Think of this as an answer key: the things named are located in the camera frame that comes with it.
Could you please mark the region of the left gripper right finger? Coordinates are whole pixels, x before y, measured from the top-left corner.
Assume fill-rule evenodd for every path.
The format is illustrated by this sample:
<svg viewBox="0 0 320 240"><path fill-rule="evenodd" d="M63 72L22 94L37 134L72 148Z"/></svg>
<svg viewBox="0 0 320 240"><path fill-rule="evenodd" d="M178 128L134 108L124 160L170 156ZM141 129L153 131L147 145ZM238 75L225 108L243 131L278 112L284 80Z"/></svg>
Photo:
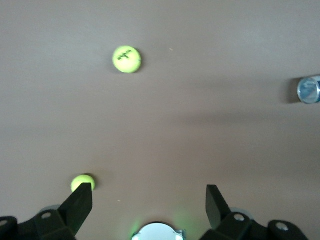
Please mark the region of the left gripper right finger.
<svg viewBox="0 0 320 240"><path fill-rule="evenodd" d="M266 240L268 230L247 214L232 211L216 185L206 187L205 210L211 226L202 240Z"/></svg>

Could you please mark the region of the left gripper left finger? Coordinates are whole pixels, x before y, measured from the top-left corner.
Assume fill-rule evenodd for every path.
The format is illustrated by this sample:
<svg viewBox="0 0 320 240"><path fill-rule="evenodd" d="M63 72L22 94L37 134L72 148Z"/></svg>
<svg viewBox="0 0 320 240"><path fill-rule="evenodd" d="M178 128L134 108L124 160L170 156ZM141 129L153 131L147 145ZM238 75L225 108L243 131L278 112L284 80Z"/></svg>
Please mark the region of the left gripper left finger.
<svg viewBox="0 0 320 240"><path fill-rule="evenodd" d="M58 209L42 211L34 218L40 240L75 240L93 208L90 183L82 183Z"/></svg>

